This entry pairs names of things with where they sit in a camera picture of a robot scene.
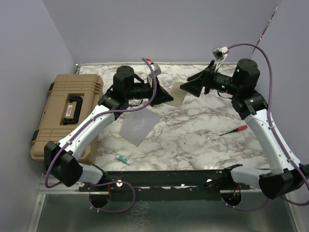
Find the beige paper letter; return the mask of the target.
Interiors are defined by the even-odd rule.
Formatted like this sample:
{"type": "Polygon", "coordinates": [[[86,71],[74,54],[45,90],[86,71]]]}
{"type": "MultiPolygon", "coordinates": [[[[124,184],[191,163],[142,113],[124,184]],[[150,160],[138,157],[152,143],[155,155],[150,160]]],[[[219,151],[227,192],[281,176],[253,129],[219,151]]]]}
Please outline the beige paper letter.
{"type": "Polygon", "coordinates": [[[172,101],[167,102],[167,105],[179,107],[187,94],[186,91],[180,89],[180,86],[183,82],[175,82],[169,92],[169,94],[173,97],[172,101]]]}

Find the grey paper envelope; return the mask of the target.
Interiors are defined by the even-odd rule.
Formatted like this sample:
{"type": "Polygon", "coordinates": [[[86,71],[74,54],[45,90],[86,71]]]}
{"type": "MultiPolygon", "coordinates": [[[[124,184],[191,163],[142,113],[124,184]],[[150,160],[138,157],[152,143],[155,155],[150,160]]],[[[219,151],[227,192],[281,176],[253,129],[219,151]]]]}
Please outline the grey paper envelope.
{"type": "Polygon", "coordinates": [[[139,147],[160,119],[159,114],[147,108],[127,113],[119,134],[134,146],[139,147]]]}

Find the green white glue stick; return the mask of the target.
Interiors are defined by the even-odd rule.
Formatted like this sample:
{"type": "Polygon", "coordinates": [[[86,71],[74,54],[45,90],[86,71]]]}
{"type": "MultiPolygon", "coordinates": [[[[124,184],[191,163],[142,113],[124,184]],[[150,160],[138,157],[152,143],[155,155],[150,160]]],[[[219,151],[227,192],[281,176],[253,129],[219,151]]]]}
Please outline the green white glue stick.
{"type": "Polygon", "coordinates": [[[127,164],[127,165],[130,165],[130,164],[131,164],[131,162],[130,162],[128,159],[126,159],[126,158],[124,158],[124,157],[122,157],[122,156],[117,155],[116,158],[117,158],[117,160],[119,160],[119,161],[122,162],[122,163],[125,163],[125,164],[127,164]]]}

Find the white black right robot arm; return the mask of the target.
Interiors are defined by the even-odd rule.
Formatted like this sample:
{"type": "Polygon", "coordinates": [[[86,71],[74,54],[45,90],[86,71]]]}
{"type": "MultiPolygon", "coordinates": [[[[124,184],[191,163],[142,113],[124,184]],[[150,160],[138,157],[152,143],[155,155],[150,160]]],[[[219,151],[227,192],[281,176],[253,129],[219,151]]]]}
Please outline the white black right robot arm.
{"type": "Polygon", "coordinates": [[[180,88],[196,97],[212,89],[232,95],[233,108],[255,134],[270,170],[237,164],[225,169],[222,184],[227,189],[239,183],[250,185],[275,199],[299,189],[309,177],[309,166],[300,162],[276,129],[269,105],[255,90],[259,76],[258,65],[251,59],[239,60],[231,77],[217,72],[212,61],[204,70],[187,78],[180,88]]]}

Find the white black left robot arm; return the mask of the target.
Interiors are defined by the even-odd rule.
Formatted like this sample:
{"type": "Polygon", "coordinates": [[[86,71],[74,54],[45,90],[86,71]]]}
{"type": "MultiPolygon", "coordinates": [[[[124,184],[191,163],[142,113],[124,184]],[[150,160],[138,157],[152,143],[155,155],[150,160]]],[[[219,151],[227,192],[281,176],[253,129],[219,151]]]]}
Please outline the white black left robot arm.
{"type": "Polygon", "coordinates": [[[96,165],[79,162],[81,155],[91,142],[122,113],[130,112],[130,100],[148,100],[154,106],[173,100],[159,83],[160,67],[146,63],[147,80],[141,79],[130,66],[120,66],[113,76],[113,84],[99,99],[90,115],[66,137],[57,143],[49,141],[44,147],[46,177],[52,175],[67,187],[77,182],[90,183],[100,191],[106,187],[107,175],[96,165]]]}

